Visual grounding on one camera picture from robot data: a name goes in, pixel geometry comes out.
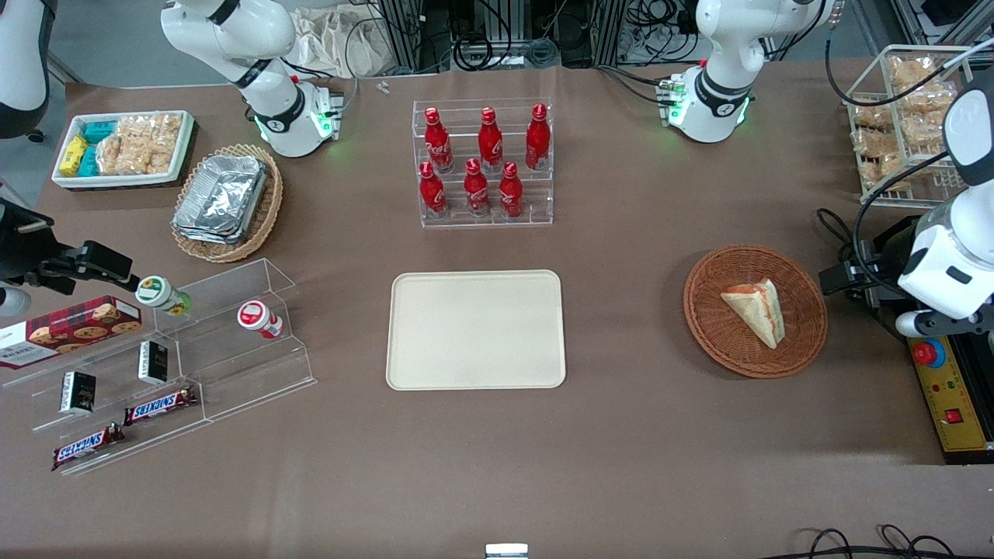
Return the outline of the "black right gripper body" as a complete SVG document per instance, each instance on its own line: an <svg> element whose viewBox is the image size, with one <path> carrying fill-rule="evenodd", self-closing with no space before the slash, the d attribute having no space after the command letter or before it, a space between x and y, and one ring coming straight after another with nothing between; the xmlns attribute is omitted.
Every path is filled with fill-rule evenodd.
<svg viewBox="0 0 994 559"><path fill-rule="evenodd" d="M2 201L2 282L74 293L75 284L84 276L70 257L72 247L57 240L53 226L54 220L48 216Z"/></svg>

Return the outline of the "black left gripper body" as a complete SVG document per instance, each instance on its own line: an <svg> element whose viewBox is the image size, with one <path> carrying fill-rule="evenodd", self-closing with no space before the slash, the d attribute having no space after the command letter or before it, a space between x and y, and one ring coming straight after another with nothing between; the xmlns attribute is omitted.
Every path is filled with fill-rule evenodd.
<svg viewBox="0 0 994 559"><path fill-rule="evenodd" d="M865 264L867 268L873 270L878 279L867 276L858 259L854 258L853 276L858 283L853 289L853 301L872 311L879 311L881 308L908 307L908 297L899 289L897 284L899 272L894 270L892 261L885 258L869 258L865 259Z"/></svg>

